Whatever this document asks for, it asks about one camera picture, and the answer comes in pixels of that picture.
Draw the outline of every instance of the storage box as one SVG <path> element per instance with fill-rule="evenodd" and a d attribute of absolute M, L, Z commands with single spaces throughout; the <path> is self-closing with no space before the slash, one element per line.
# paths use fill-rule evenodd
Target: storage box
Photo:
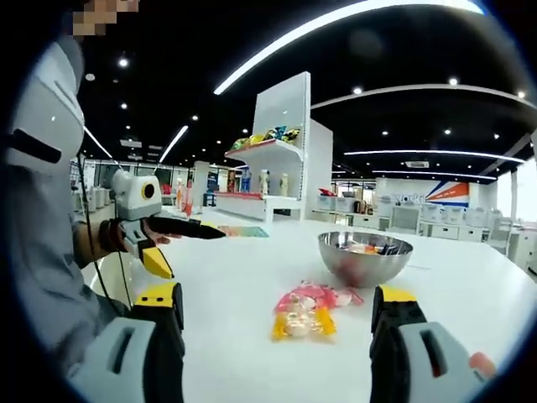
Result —
<path fill-rule="evenodd" d="M 354 212 L 354 197 L 338 197 L 336 199 L 336 210 L 339 212 Z"/>
<path fill-rule="evenodd" d="M 321 210 L 336 210 L 336 197 L 319 196 L 317 198 L 317 208 Z"/>

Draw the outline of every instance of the ceiling light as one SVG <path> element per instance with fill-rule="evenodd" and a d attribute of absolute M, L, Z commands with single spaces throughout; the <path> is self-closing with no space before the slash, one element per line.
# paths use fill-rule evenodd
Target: ceiling light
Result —
<path fill-rule="evenodd" d="M 169 151 L 174 147 L 175 143 L 177 143 L 179 139 L 183 137 L 183 135 L 186 133 L 186 130 L 188 130 L 188 126 L 183 126 L 181 130 L 177 132 L 174 139 L 171 140 L 171 143 L 169 143 L 169 146 L 166 148 L 166 150 L 162 154 L 162 157 L 160 157 L 159 164 L 161 164 L 162 161 L 164 161 L 164 158 L 166 158 L 166 155 L 168 155 Z"/>
<path fill-rule="evenodd" d="M 93 134 L 91 134 L 91 132 L 87 129 L 86 126 L 84 126 L 84 131 L 87 133 L 88 136 L 91 137 L 91 139 L 95 142 L 95 144 L 97 144 L 97 146 L 102 150 L 104 151 L 104 154 L 108 155 L 108 157 L 112 158 L 112 156 L 110 155 L 110 153 L 108 151 L 106 151 L 106 149 L 104 147 L 102 147 L 101 143 L 99 143 L 97 141 L 97 139 L 95 138 L 95 136 Z"/>
<path fill-rule="evenodd" d="M 466 157 L 490 158 L 493 160 L 512 161 L 523 164 L 525 160 L 520 158 L 507 157 L 505 155 L 476 153 L 473 151 L 452 151 L 448 149 L 384 149 L 376 151 L 352 151 L 343 153 L 344 155 L 372 155 L 372 154 L 445 154 L 445 155 L 465 155 Z"/>
<path fill-rule="evenodd" d="M 408 174 L 407 170 L 374 170 L 375 174 Z M 476 179 L 492 179 L 496 180 L 495 176 L 482 176 L 482 175 L 470 175 L 470 174 L 452 174 L 451 172 L 427 172 L 424 170 L 413 170 L 410 172 L 412 175 L 443 175 L 443 176 L 461 176 L 464 178 L 476 178 Z"/>
<path fill-rule="evenodd" d="M 227 88 L 233 85 L 242 76 L 248 73 L 256 65 L 263 60 L 269 58 L 272 54 L 278 50 L 284 48 L 288 44 L 295 42 L 297 39 L 315 31 L 328 24 L 335 23 L 344 18 L 351 17 L 367 11 L 377 10 L 387 7 L 399 7 L 412 4 L 429 4 L 446 6 L 452 8 L 464 9 L 473 13 L 483 14 L 483 11 L 473 2 L 469 0 L 369 0 L 365 2 L 354 3 L 349 6 L 338 8 L 330 13 L 326 13 L 312 19 L 311 21 L 300 25 L 298 28 L 289 31 L 287 34 L 276 39 L 267 47 L 259 51 L 252 58 L 244 62 L 239 66 L 226 80 L 224 80 L 214 91 L 216 95 L 221 95 Z"/>

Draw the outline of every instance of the person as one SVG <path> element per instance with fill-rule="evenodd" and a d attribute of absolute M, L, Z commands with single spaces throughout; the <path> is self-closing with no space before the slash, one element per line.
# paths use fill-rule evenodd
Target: person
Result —
<path fill-rule="evenodd" d="M 117 220 L 96 222 L 88 231 L 73 213 L 70 160 L 84 135 L 76 100 L 83 70 L 81 47 L 72 36 L 62 35 L 45 51 L 18 101 L 5 158 L 15 290 L 42 347 L 64 374 L 127 311 L 93 292 L 81 273 L 94 260 L 126 250 Z M 156 244 L 170 242 L 146 222 L 143 229 Z"/>

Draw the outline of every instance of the person's hand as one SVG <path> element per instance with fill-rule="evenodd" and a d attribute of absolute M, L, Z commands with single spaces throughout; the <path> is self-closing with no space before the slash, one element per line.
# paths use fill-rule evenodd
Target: person's hand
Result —
<path fill-rule="evenodd" d="M 143 231 L 145 232 L 145 234 L 148 237 L 150 237 L 153 240 L 153 242 L 155 242 L 155 244 L 157 245 L 167 245 L 168 243 L 171 242 L 170 238 L 174 238 L 174 239 L 181 238 L 180 235 L 176 235 L 174 233 L 156 233 L 155 231 L 152 231 L 151 228 L 149 228 L 148 220 L 145 218 L 142 220 L 142 225 L 143 225 Z"/>
<path fill-rule="evenodd" d="M 479 369 L 487 378 L 496 374 L 496 366 L 493 361 L 483 353 L 475 353 L 470 357 L 470 368 Z"/>

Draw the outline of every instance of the white shelf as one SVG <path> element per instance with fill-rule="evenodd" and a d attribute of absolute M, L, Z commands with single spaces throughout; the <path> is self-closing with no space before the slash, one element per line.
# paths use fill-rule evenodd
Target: white shelf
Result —
<path fill-rule="evenodd" d="M 304 155 L 301 149 L 292 144 L 285 143 L 282 140 L 270 139 L 242 149 L 229 150 L 226 152 L 226 157 L 244 161 L 250 165 L 255 160 L 270 160 L 274 164 L 291 159 L 302 161 Z"/>

